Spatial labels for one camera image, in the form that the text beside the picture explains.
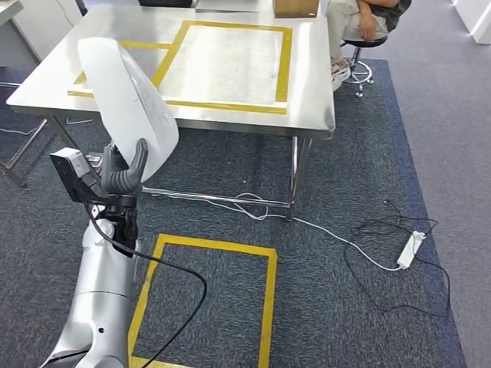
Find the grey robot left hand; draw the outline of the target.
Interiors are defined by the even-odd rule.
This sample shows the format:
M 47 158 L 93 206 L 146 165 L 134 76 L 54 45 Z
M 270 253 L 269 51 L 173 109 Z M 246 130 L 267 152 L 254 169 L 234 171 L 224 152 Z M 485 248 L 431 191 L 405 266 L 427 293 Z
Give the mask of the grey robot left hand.
M 135 144 L 135 154 L 128 166 L 116 146 L 105 146 L 100 172 L 103 190 L 108 194 L 130 195 L 138 189 L 148 152 L 147 141 L 140 138 Z

